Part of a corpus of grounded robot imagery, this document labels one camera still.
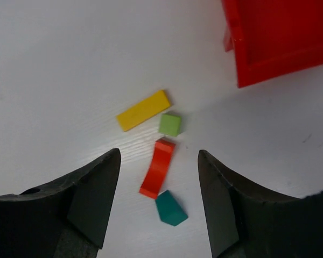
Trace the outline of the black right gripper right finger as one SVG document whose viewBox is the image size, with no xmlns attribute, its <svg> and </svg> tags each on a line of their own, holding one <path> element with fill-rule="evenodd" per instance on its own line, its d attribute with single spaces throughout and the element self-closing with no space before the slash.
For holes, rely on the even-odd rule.
<svg viewBox="0 0 323 258">
<path fill-rule="evenodd" d="M 198 171 L 213 257 L 323 257 L 323 191 L 304 198 L 275 192 L 206 150 Z"/>
</svg>

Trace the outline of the yellow long wood block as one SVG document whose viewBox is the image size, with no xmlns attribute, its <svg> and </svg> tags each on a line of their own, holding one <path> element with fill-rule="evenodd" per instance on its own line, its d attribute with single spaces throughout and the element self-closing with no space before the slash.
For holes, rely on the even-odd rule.
<svg viewBox="0 0 323 258">
<path fill-rule="evenodd" d="M 123 132 L 129 131 L 171 107 L 167 94 L 159 90 L 116 116 Z"/>
</svg>

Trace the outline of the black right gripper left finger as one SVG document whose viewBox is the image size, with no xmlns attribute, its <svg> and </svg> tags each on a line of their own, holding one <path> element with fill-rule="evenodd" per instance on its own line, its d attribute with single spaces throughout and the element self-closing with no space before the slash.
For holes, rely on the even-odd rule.
<svg viewBox="0 0 323 258">
<path fill-rule="evenodd" d="M 121 166 L 114 148 L 21 194 L 0 196 L 0 257 L 97 257 Z"/>
</svg>

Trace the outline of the red plastic bin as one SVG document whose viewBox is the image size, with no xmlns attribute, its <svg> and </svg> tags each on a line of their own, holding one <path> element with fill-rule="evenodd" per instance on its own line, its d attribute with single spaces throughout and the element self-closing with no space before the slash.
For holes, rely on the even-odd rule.
<svg viewBox="0 0 323 258">
<path fill-rule="evenodd" d="M 323 65 L 323 1 L 222 1 L 223 45 L 246 87 Z"/>
</svg>

